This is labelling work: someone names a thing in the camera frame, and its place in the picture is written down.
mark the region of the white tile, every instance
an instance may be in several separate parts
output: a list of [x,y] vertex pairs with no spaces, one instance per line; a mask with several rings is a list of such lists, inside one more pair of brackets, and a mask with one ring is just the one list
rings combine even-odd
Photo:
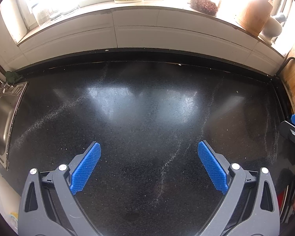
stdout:
[[273,60],[269,60],[255,52],[251,52],[244,65],[262,71],[271,76],[273,76],[280,67],[280,64],[275,63]]
[[21,50],[13,41],[0,13],[0,64],[4,66],[21,54]]
[[13,59],[7,64],[7,66],[11,68],[12,70],[17,70],[27,65],[29,65],[29,61],[23,54]]
[[280,54],[278,54],[276,51],[272,50],[270,47],[262,42],[258,42],[253,51],[262,55],[263,57],[273,60],[278,64],[282,64],[284,61],[284,58]]
[[112,12],[115,26],[156,26],[159,10],[125,8]]
[[65,54],[116,47],[115,31],[110,27],[59,38],[31,49],[25,56],[32,64]]
[[209,34],[236,43],[250,50],[252,50],[258,42],[257,39],[252,36],[225,23],[207,18],[200,13],[198,15],[191,14],[188,11],[160,9],[157,26]]
[[23,53],[47,42],[84,31],[113,27],[112,13],[91,14],[54,25],[20,44]]
[[118,47],[160,48],[195,52],[243,64],[250,50],[235,43],[186,30],[163,27],[115,27]]

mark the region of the sink basin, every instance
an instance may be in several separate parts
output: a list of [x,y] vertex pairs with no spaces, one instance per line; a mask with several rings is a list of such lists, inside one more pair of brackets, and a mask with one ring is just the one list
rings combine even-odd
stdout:
[[0,163],[7,169],[8,148],[13,120],[20,104],[27,82],[0,89]]

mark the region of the red object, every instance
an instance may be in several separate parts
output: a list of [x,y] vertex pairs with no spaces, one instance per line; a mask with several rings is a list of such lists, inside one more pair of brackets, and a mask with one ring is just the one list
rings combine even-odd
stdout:
[[279,209],[281,209],[281,207],[282,207],[283,198],[284,198],[284,191],[281,192],[281,193],[277,196],[277,201],[278,201],[278,203],[279,203]]

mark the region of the kitchen counter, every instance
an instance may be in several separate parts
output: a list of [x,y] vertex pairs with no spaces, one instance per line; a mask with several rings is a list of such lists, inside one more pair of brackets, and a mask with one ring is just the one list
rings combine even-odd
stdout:
[[76,197],[103,235],[195,235],[222,193],[197,145],[244,169],[269,168],[277,192],[295,173],[272,84],[197,66],[106,62],[28,76],[5,177],[69,163],[92,141],[101,158]]

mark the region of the green cloth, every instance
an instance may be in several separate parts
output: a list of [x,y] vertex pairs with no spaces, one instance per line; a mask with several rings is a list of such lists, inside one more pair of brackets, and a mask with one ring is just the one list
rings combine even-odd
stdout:
[[6,82],[8,84],[15,84],[23,78],[23,76],[19,75],[17,72],[10,72],[10,71],[6,71],[5,77],[6,77]]

